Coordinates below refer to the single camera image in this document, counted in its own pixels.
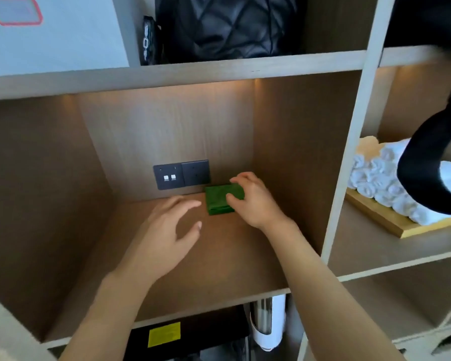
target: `yellow label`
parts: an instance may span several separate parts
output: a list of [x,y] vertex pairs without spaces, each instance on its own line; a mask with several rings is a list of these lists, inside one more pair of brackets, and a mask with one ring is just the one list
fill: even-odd
[[163,345],[178,339],[180,339],[180,322],[154,328],[149,331],[149,345],[147,348]]

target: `green cloth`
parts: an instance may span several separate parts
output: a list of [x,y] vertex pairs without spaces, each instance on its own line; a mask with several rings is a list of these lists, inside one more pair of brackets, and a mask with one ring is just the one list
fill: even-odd
[[224,214],[233,212],[226,201],[226,194],[231,193],[237,199],[244,199],[244,190],[239,184],[229,184],[221,186],[206,186],[205,203],[209,215]]

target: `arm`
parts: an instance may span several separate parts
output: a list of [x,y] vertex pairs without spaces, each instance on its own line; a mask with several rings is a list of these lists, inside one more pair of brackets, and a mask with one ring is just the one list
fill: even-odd
[[245,199],[228,194],[236,212],[268,237],[294,295],[317,361],[404,361],[383,331],[321,261],[264,183],[251,172],[231,179]]
[[175,234],[179,219],[200,204],[174,196],[154,208],[119,266],[102,280],[92,306],[60,361],[124,358],[130,329],[150,287],[177,266],[200,236],[201,222],[195,223],[180,240]]

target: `dark gray switch plate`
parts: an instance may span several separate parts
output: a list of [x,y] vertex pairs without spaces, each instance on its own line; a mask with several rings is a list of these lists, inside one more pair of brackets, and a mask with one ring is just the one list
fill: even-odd
[[181,163],[157,164],[154,167],[155,181],[159,190],[186,186]]
[[182,163],[184,183],[186,186],[210,183],[209,160]]

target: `shelf board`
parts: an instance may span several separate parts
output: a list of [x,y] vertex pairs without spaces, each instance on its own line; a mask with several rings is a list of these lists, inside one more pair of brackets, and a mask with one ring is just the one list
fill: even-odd
[[345,201],[329,267],[340,281],[451,257],[451,227],[400,239]]
[[393,342],[434,328],[383,275],[348,281],[344,286]]
[[438,63],[446,60],[451,60],[451,52],[435,46],[390,47],[384,48],[379,67]]
[[[289,292],[279,261],[262,232],[236,213],[209,216],[205,194],[187,198],[201,200],[202,206],[185,215],[177,234],[182,237],[193,223],[202,220],[201,237],[186,258],[152,286],[135,327]],[[100,281],[118,264],[135,231],[159,201],[117,208],[49,332],[47,347],[68,342],[92,303]]]
[[0,100],[361,70],[365,50],[0,76]]

